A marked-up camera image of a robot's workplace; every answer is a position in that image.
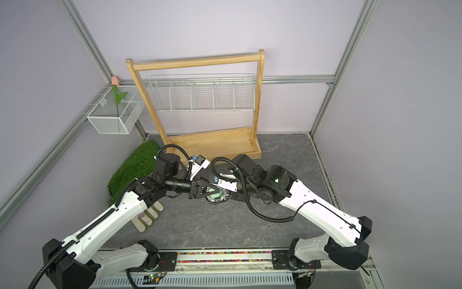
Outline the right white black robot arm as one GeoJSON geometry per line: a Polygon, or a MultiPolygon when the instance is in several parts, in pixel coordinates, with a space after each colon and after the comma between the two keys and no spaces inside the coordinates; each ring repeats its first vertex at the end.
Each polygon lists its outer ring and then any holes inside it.
{"type": "Polygon", "coordinates": [[[366,216],[354,217],[344,213],[323,198],[316,195],[293,173],[281,166],[264,170],[250,157],[241,154],[233,160],[217,157],[211,162],[211,170],[218,175],[215,165],[224,162],[229,165],[248,209],[257,217],[273,222],[292,222],[297,215],[323,230],[317,238],[295,238],[280,265],[297,270],[302,264],[329,259],[345,269],[356,270],[368,259],[369,245],[366,238],[372,231],[372,220],[366,216]],[[294,211],[294,216],[274,218],[257,211],[251,204],[251,197],[274,202],[294,211]]]}

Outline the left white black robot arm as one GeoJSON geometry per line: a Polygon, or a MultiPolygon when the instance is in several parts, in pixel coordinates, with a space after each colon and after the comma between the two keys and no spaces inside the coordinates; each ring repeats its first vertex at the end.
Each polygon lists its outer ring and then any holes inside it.
{"type": "Polygon", "coordinates": [[[141,240],[132,246],[99,255],[100,248],[123,226],[155,205],[168,192],[186,193],[190,198],[211,195],[218,189],[214,183],[196,176],[200,171],[214,168],[217,159],[208,161],[202,155],[188,157],[186,175],[177,177],[183,165],[176,154],[158,154],[153,173],[131,181],[113,203],[96,219],[76,233],[59,241],[52,239],[42,249],[43,267],[32,279],[34,289],[43,276],[47,276],[57,289],[87,289],[95,281],[113,273],[132,268],[145,270],[168,266],[161,259],[158,248],[150,241],[141,240]]]}

